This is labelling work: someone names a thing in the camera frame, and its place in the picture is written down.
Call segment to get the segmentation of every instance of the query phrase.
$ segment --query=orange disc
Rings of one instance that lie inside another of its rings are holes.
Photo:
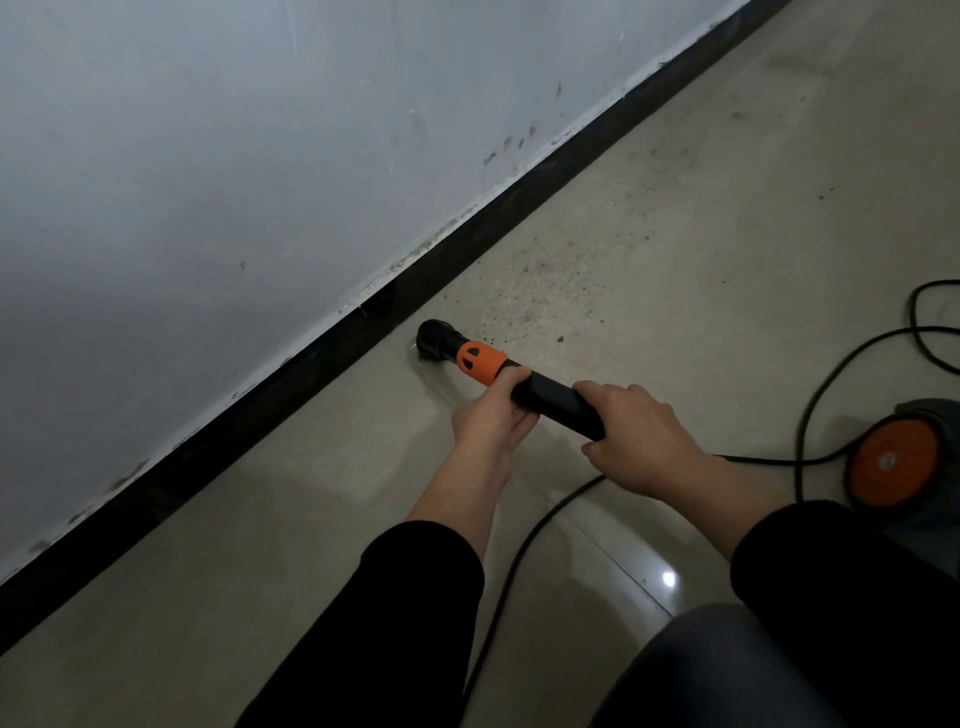
[[[937,468],[940,441],[925,420],[893,420],[860,443],[849,471],[850,493],[864,505],[899,505],[926,485]]]

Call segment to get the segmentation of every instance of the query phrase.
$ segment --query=black handle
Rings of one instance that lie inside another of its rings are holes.
[[[549,376],[533,372],[529,379],[514,387],[511,399],[590,440],[603,440],[607,436],[597,411],[583,397]]]

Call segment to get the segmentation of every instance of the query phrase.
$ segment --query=dirt spot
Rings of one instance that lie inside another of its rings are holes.
[[[52,545],[53,545],[53,544],[50,543],[49,541],[47,541],[46,539],[40,539],[40,540],[37,541],[35,544],[33,544],[32,546],[30,546],[30,549],[29,549],[28,552],[29,552],[31,555],[37,555],[37,554],[39,554],[39,553],[43,553],[45,550],[47,550],[47,549],[48,549],[50,546],[52,546]]]
[[[136,467],[130,472],[129,475],[124,475],[123,477],[118,477],[116,480],[114,480],[112,483],[110,483],[110,487],[107,488],[107,492],[108,492],[108,493],[113,493],[113,491],[119,490],[120,488],[123,488],[123,486],[126,485],[127,482],[129,482],[132,478],[134,478],[137,473],[139,473],[139,472],[142,471],[144,468],[146,468],[146,467],[147,467],[147,463],[149,463],[149,462],[150,462],[150,460],[141,460],[140,462],[138,462],[138,463],[136,464]]]

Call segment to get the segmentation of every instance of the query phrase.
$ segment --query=wall stain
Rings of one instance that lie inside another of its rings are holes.
[[[136,464],[136,467],[131,471],[131,473],[130,473],[129,475],[125,475],[124,477],[119,477],[119,478],[117,478],[116,480],[114,480],[114,481],[110,484],[110,487],[107,488],[107,492],[108,492],[108,493],[113,493],[113,491],[115,491],[115,490],[117,490],[117,489],[119,489],[119,488],[122,488],[128,481],[130,481],[133,477],[135,477],[137,473],[139,473],[139,472],[142,471],[144,468],[146,468],[146,467],[147,467],[147,463],[149,463],[149,462],[150,462],[149,459],[148,459],[148,460],[141,460],[139,463]]]
[[[43,553],[45,550],[47,550],[47,549],[48,549],[50,546],[52,546],[52,545],[53,545],[53,544],[52,544],[51,542],[47,541],[46,539],[40,539],[40,540],[37,541],[35,544],[33,544],[32,546],[30,546],[30,548],[28,549],[27,552],[28,552],[29,554],[31,554],[31,555],[36,556],[36,555],[39,554],[39,553]]]
[[[90,512],[90,509],[89,509],[89,508],[85,508],[85,509],[82,510],[80,513],[75,513],[73,516],[70,517],[70,520],[67,521],[67,525],[73,525],[74,523],[76,523],[77,521],[79,521],[81,518],[83,518],[83,517],[84,517],[87,513],[89,513],[89,512]]]

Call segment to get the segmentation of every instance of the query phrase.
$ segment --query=power cord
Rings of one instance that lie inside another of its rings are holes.
[[[797,424],[797,438],[794,443],[794,457],[792,460],[778,460],[767,457],[746,457],[743,455],[720,455],[720,457],[731,461],[732,463],[743,463],[746,465],[766,465],[778,468],[793,468],[793,493],[794,499],[801,503],[804,501],[804,468],[808,468],[813,465],[824,465],[825,463],[836,460],[837,458],[847,454],[852,449],[854,449],[859,443],[863,436],[859,436],[848,442],[840,449],[836,449],[833,452],[823,455],[821,457],[810,458],[804,460],[804,450],[806,445],[806,431],[810,425],[810,420],[813,417],[813,412],[817,407],[817,404],[820,402],[820,399],[829,389],[830,385],[836,381],[836,379],[841,375],[841,373],[850,366],[851,362],[856,359],[860,354],[865,352],[870,347],[879,344],[881,341],[886,341],[887,339],[892,339],[895,336],[901,336],[904,334],[909,334],[914,341],[914,344],[917,347],[917,350],[920,352],[921,356],[929,361],[936,367],[949,372],[953,375],[960,376],[960,367],[955,367],[949,362],[944,361],[935,353],[933,353],[929,347],[924,342],[921,334],[924,333],[945,333],[953,336],[960,336],[960,328],[954,327],[939,327],[939,326],[928,326],[922,327],[917,324],[917,302],[920,298],[920,295],[929,288],[935,288],[938,286],[960,286],[960,279],[944,279],[944,280],[932,280],[930,282],[924,283],[921,286],[915,288],[906,301],[906,313],[909,326],[903,328],[894,328],[893,330],[886,331],[881,333],[874,338],[865,341],[863,344],[858,346],[852,352],[847,354],[836,367],[833,368],[833,371],[829,373],[823,383],[817,387],[816,391],[813,393],[813,396],[810,398],[810,401],[806,404],[804,408],[804,413],[801,415],[800,421]],[[573,491],[569,496],[561,500],[557,505],[551,508],[547,514],[541,518],[537,525],[533,527],[527,537],[523,540],[523,543],[520,545],[520,548],[516,552],[514,561],[510,565],[510,569],[507,571],[507,579],[503,583],[503,589],[500,591],[500,598],[496,601],[496,608],[493,610],[493,619],[490,623],[490,629],[487,630],[487,637],[483,641],[483,645],[480,647],[480,654],[477,655],[477,661],[473,665],[473,672],[470,674],[469,679],[467,680],[467,686],[464,688],[464,700],[463,700],[463,710],[467,708],[467,704],[470,701],[470,698],[473,696],[473,691],[476,689],[477,680],[480,677],[480,673],[483,670],[483,665],[487,661],[487,657],[490,654],[490,648],[493,644],[493,638],[496,635],[496,628],[499,626],[500,618],[503,617],[503,608],[507,603],[507,596],[510,594],[510,588],[514,584],[514,578],[516,577],[516,570],[520,566],[520,562],[523,560],[524,555],[527,552],[527,549],[530,548],[530,544],[534,542],[534,539],[537,538],[537,535],[543,530],[543,527],[546,526],[550,521],[565,509],[570,503],[576,500],[578,497],[582,496],[584,493],[590,489],[596,487],[599,483],[603,482],[607,478],[604,475],[597,475],[595,478],[589,482],[584,483],[582,486]]]

